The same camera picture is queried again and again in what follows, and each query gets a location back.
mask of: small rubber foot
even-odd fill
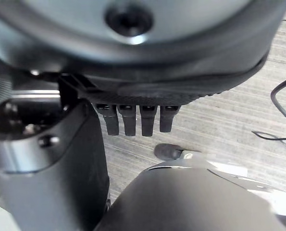
[[[169,143],[159,143],[154,148],[154,155],[160,160],[164,161],[176,160],[180,158],[183,150],[185,149],[178,145]]]

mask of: metal screw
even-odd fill
[[[63,108],[63,111],[67,111],[69,109],[69,105],[66,105],[64,108]]]
[[[40,72],[38,70],[31,70],[31,74],[34,76],[39,76]]]
[[[60,142],[60,138],[56,137],[56,136],[44,136],[41,137],[38,140],[38,144],[40,147],[51,147],[53,145],[56,145]]]
[[[184,159],[192,159],[192,158],[193,158],[193,154],[192,153],[185,154]]]
[[[13,113],[18,112],[18,106],[16,104],[12,104],[12,103],[6,103],[5,109],[7,112],[13,112]]]
[[[36,124],[28,124],[25,126],[25,129],[23,131],[24,135],[32,135],[38,131],[41,130],[41,127],[39,125]]]

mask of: screw hole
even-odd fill
[[[177,111],[179,109],[178,106],[165,106],[167,111]]]
[[[143,111],[154,111],[155,110],[155,106],[143,106],[142,109]]]
[[[150,14],[134,6],[111,8],[105,20],[112,30],[126,37],[142,35],[152,27]]]
[[[130,105],[120,105],[120,110],[131,111],[132,110],[132,106],[130,106]]]
[[[107,104],[97,104],[96,107],[100,110],[109,110],[110,106],[108,106]]]

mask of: gray carpet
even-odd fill
[[[111,177],[112,198],[145,168],[158,163],[153,155],[157,143],[173,143],[206,154],[227,157],[249,170],[249,177],[286,190],[286,148],[251,133],[265,131],[286,136],[286,119],[270,100],[270,92],[286,79],[286,22],[283,22],[265,67],[244,84],[183,106],[169,134],[159,132],[159,114],[151,138],[142,137],[137,114],[137,136],[108,136],[101,119]],[[286,108],[286,89],[279,95]]]

